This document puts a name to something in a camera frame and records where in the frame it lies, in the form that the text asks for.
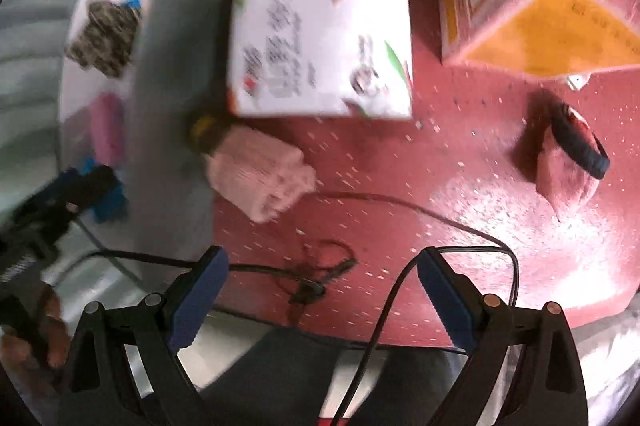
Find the person's left hand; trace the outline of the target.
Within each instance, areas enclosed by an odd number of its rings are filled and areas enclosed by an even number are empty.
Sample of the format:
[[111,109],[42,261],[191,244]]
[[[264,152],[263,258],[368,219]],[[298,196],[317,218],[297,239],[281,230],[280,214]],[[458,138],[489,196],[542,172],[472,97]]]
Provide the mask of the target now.
[[1,295],[1,363],[37,396],[59,392],[70,349],[60,298],[45,282],[29,293],[25,307],[16,295]]

